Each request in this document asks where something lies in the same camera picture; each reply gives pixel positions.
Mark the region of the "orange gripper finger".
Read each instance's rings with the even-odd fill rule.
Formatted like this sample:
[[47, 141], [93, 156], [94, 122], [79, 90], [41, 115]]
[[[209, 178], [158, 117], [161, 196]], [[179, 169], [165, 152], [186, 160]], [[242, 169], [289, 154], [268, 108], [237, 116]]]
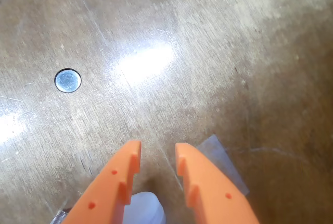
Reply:
[[258, 223], [246, 197], [199, 150], [175, 144], [177, 174], [183, 178], [187, 207], [196, 223]]
[[67, 214], [63, 223], [122, 223], [140, 171], [141, 141], [127, 141], [108, 161]]

